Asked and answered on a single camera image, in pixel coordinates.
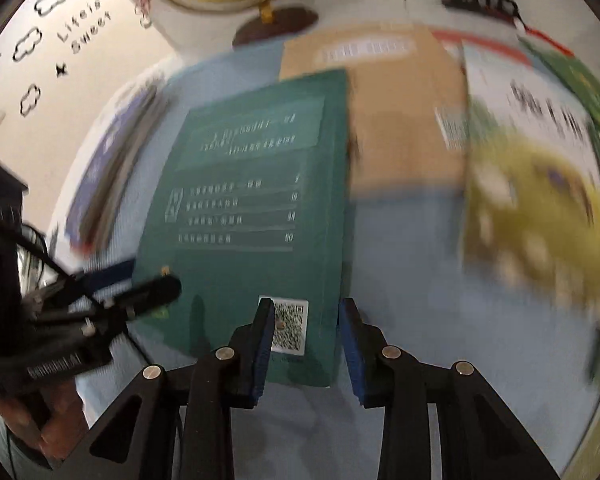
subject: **person's arm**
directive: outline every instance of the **person's arm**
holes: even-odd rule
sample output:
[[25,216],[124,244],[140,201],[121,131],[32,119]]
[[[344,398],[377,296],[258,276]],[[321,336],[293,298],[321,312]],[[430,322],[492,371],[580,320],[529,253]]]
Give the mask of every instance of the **person's arm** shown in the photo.
[[15,480],[47,480],[51,471],[21,452],[10,433],[31,449],[64,460],[89,430],[74,381],[50,388],[45,397],[51,404],[51,420],[33,440],[32,432],[27,431],[33,421],[24,405],[17,399],[0,399],[0,462]]

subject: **light blue table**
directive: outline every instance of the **light blue table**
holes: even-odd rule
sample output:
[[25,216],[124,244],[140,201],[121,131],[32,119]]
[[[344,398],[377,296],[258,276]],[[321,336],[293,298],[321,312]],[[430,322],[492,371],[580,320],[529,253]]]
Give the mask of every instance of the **light blue table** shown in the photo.
[[[165,92],[173,107],[136,165],[109,250],[91,260],[90,269],[136,254],[162,167],[189,109],[276,82],[281,57],[282,42],[273,41],[187,68],[170,80]],[[600,395],[586,373],[595,328],[578,313],[462,273],[461,217],[461,196],[441,190],[350,204],[350,294],[387,341],[420,361],[474,363],[561,472]],[[192,363],[160,343],[145,337],[142,343],[165,368]],[[128,343],[118,341],[112,350],[114,365],[78,379],[97,414],[142,367]],[[382,410],[358,405],[344,358],[332,388],[268,384],[256,410],[234,410],[236,476],[374,479],[382,416]],[[432,453],[439,478],[435,444]]]

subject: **wooden globe base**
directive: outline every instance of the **wooden globe base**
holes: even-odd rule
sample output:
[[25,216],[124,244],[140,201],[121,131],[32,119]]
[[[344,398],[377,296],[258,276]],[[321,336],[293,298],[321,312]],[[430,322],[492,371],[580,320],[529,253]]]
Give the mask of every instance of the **wooden globe base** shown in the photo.
[[268,40],[285,34],[297,34],[318,21],[318,14],[304,7],[272,10],[269,4],[260,7],[260,17],[245,23],[234,37],[234,47]]

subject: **barcode label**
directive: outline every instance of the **barcode label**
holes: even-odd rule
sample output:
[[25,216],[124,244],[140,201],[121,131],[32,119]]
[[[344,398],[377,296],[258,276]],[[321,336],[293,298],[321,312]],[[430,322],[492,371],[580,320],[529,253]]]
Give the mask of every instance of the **barcode label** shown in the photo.
[[466,115],[463,112],[436,110],[436,119],[448,150],[464,150]]
[[273,333],[272,352],[304,355],[309,302],[288,298],[271,298],[276,309],[276,329]]

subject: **purple book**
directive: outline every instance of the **purple book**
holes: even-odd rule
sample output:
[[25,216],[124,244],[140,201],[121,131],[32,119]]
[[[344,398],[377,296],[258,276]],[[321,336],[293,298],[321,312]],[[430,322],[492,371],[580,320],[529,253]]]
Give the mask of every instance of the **purple book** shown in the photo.
[[69,237],[71,247],[74,250],[80,250],[86,243],[86,240],[80,238],[80,224],[98,188],[103,170],[128,136],[133,133],[135,124],[155,96],[155,91],[155,84],[152,84],[136,92],[129,104],[115,115],[91,157],[66,216],[64,231]]

